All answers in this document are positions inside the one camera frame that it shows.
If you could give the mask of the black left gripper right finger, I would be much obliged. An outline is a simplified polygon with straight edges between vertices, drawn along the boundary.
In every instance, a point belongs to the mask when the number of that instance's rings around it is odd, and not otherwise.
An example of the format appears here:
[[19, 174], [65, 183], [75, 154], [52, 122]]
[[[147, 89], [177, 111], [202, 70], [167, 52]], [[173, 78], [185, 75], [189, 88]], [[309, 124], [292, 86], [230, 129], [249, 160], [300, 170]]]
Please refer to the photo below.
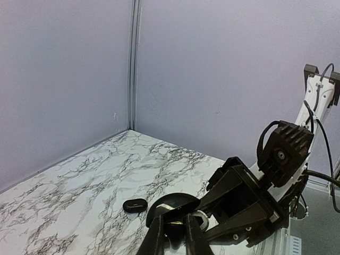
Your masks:
[[187, 214], [185, 225], [185, 248], [188, 255], [213, 255], [210, 245], [205, 240], [203, 232], [194, 216]]

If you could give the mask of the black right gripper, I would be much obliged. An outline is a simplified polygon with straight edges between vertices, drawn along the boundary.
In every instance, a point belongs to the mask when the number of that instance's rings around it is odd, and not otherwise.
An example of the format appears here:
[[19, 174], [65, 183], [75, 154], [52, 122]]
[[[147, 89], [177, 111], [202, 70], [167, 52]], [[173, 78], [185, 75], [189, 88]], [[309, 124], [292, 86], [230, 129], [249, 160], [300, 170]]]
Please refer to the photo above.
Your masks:
[[218, 224], [205, 231], [212, 245], [253, 247], [288, 227], [288, 209], [280, 205], [238, 157], [228, 158], [208, 181], [199, 210]]

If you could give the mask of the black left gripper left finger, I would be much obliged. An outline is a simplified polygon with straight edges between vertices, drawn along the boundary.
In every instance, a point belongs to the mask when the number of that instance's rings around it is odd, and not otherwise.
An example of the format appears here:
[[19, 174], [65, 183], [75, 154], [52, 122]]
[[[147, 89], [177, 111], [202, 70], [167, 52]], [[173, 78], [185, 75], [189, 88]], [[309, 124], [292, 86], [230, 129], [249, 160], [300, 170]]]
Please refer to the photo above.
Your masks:
[[137, 255], [164, 254], [164, 238], [164, 218], [163, 215], [160, 215], [153, 219]]

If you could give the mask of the black round puck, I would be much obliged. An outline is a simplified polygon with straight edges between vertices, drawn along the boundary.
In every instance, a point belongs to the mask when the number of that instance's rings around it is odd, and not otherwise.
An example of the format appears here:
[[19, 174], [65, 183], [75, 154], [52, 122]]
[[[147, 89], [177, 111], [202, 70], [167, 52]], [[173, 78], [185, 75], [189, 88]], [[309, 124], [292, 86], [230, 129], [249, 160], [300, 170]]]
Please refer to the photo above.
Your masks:
[[153, 219], [160, 215], [164, 218], [164, 243], [171, 245], [182, 243], [185, 240], [184, 220], [187, 214], [193, 214], [200, 200], [186, 193], [171, 193], [158, 199], [150, 208], [147, 214], [146, 226], [150, 227]]

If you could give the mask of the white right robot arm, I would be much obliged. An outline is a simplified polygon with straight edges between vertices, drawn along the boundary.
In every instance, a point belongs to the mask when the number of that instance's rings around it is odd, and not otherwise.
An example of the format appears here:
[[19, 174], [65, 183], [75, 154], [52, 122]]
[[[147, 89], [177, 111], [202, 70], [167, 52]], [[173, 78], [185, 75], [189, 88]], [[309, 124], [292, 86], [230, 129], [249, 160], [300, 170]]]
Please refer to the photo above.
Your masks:
[[339, 73], [328, 64], [304, 67], [305, 98], [295, 122], [273, 121], [262, 132], [257, 161], [247, 167], [231, 157], [209, 179], [199, 210], [217, 225], [205, 231], [209, 244], [252, 247], [288, 226], [308, 181], [308, 161], [321, 120], [339, 101]]

